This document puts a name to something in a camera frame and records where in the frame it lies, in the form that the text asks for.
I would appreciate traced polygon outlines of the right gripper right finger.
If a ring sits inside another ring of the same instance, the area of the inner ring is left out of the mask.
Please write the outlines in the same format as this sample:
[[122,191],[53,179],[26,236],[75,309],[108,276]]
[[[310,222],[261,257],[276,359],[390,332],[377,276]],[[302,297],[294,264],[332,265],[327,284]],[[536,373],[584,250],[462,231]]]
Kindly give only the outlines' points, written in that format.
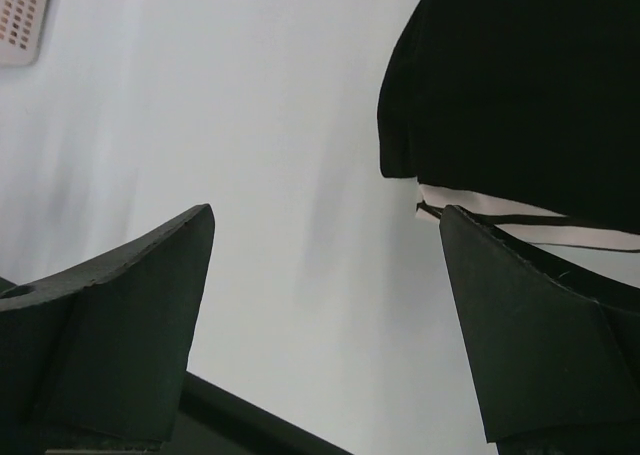
[[458,206],[440,235],[486,439],[501,454],[639,450],[639,291]]

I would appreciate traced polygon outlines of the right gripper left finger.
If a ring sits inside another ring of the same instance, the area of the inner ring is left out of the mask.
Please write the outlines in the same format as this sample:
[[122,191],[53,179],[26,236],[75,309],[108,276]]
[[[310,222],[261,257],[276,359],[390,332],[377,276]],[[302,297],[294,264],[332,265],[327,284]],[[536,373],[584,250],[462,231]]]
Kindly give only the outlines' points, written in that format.
[[1,450],[158,451],[172,434],[213,246],[197,205],[95,258],[1,284]]

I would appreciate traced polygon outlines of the black tank top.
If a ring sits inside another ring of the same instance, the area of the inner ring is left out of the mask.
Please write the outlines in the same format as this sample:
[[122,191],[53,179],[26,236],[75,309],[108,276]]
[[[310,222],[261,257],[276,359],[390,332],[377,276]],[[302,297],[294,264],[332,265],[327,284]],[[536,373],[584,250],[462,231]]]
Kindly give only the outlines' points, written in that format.
[[378,103],[387,178],[639,231],[639,0],[420,0]]

